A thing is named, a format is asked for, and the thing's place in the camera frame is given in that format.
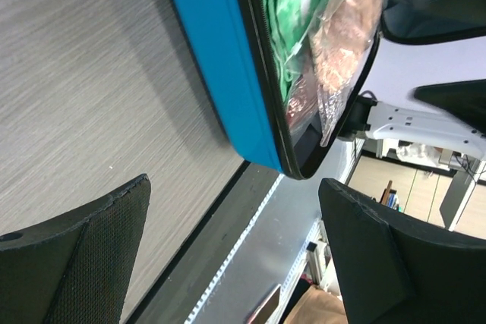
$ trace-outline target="black rim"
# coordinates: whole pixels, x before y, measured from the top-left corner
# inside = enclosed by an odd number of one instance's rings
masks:
[[[278,77],[273,64],[264,7],[261,0],[238,0],[238,3],[283,172],[294,178],[302,178],[293,154],[285,106],[280,93],[276,93],[279,90],[276,82]]]

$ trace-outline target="clear plastic bag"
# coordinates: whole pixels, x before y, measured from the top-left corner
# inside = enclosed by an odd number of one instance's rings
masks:
[[[296,77],[289,91],[286,109],[290,134],[296,136],[309,125],[319,110],[317,79],[308,42],[301,46],[296,56],[287,61],[286,66]]]
[[[371,45],[383,0],[329,0],[310,29],[317,96],[326,146],[346,108],[354,73]]]

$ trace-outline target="gray textured surface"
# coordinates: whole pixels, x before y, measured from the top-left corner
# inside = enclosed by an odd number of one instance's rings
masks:
[[[168,0],[0,0],[0,234],[146,172],[126,317],[241,159]]]

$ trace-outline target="gray table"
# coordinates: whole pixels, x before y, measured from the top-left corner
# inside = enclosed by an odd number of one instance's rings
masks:
[[[241,164],[169,0],[0,0],[0,234],[153,182],[125,318]]]

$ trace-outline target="blue bin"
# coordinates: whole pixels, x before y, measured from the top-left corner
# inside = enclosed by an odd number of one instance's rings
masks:
[[[294,179],[310,178],[329,152],[377,51],[377,38],[327,147],[319,117],[291,138],[261,0],[173,0],[210,96],[235,150]]]

